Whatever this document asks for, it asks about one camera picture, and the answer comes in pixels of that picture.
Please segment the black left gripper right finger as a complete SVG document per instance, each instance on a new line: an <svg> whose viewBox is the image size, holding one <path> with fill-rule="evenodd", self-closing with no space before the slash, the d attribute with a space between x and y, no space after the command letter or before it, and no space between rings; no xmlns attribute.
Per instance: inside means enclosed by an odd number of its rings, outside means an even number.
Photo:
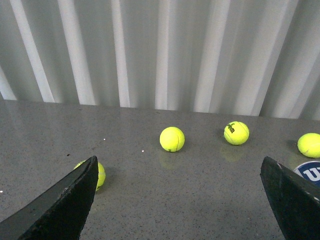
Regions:
<svg viewBox="0 0 320 240"><path fill-rule="evenodd" d="M320 238L320 187L269 156L260 177L268 202L286 240Z"/></svg>

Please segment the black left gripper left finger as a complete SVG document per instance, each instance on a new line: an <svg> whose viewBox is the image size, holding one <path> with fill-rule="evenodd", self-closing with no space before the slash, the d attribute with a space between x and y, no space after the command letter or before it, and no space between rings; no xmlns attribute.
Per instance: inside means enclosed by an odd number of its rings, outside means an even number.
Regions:
<svg viewBox="0 0 320 240"><path fill-rule="evenodd" d="M98 159L90 157L0 223L2 240L78 240L94 201Z"/></svg>

